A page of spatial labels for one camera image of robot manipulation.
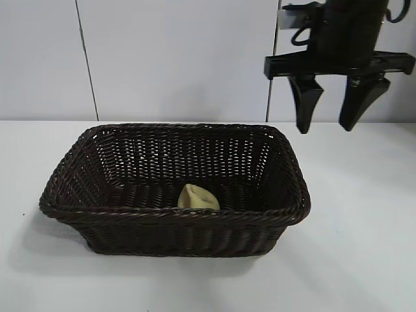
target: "white wall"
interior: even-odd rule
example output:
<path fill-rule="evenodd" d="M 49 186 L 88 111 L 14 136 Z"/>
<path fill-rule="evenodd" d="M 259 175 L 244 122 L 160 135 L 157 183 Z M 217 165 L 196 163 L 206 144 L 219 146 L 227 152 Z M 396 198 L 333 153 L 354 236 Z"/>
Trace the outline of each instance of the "white wall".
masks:
<path fill-rule="evenodd" d="M 79 0 L 102 120 L 263 121 L 278 0 Z M 284 0 L 284 4 L 309 0 Z M 391 0 L 396 15 L 402 0 Z M 378 49 L 416 55 L 416 2 Z M 0 0 L 0 120 L 94 120 L 75 0 Z M 278 54 L 296 51 L 280 31 Z M 364 121 L 416 121 L 416 74 L 390 73 Z M 337 121 L 345 78 L 319 77 L 316 121 Z M 275 79 L 270 121 L 293 121 Z"/>
<path fill-rule="evenodd" d="M 308 0 L 283 1 L 286 5 L 308 3 Z M 402 0 L 390 0 L 389 7 L 393 17 L 402 7 Z M 304 48 L 290 44 L 293 30 L 281 30 L 278 40 L 278 54 L 299 51 Z M 416 1 L 412 3 L 409 15 L 397 24 L 384 23 L 377 44 L 380 51 L 407 52 L 416 56 Z M 361 118 L 362 122 L 414 122 L 416 121 L 416 73 L 411 76 L 403 73 L 389 73 L 391 81 L 388 93 L 378 99 Z M 319 76 L 318 83 L 325 89 L 313 115 L 314 121 L 336 122 L 341 111 L 345 94 L 346 78 L 336 75 Z M 294 101 L 286 78 L 274 79 L 270 121 L 293 121 L 295 119 Z"/>
<path fill-rule="evenodd" d="M 100 119 L 264 120 L 276 2 L 79 0 Z"/>
<path fill-rule="evenodd" d="M 0 119 L 93 120 L 74 1 L 0 1 Z"/>

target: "dark brown wicker basket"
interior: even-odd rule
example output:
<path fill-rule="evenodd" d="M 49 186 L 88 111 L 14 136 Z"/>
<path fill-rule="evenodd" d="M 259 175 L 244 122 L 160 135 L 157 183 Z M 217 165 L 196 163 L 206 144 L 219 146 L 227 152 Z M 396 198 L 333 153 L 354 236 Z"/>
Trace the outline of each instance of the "dark brown wicker basket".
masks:
<path fill-rule="evenodd" d="M 186 183 L 221 210 L 176 208 Z M 101 254 L 240 257 L 267 253 L 310 199 L 293 150 L 264 125 L 101 125 L 53 172 L 42 212 Z"/>

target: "crumpled yellow fabric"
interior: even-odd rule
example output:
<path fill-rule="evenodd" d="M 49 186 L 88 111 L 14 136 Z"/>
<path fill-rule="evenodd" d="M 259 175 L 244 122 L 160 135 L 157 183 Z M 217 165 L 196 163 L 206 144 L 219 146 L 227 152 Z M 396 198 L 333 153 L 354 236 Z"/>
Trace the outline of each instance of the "crumpled yellow fabric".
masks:
<path fill-rule="evenodd" d="M 220 210 L 220 204 L 211 192 L 193 184 L 186 184 L 183 187 L 177 200 L 177 206 L 179 208 Z"/>

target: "white tabletop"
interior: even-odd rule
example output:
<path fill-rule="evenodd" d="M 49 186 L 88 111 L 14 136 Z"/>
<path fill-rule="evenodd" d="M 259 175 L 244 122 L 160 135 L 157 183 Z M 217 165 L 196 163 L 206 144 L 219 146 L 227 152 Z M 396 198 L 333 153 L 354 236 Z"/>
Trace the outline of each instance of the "white tabletop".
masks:
<path fill-rule="evenodd" d="M 0 122 L 0 311 L 416 311 L 416 124 L 271 123 L 311 214 L 262 257 L 105 256 L 38 199 L 97 122 Z"/>

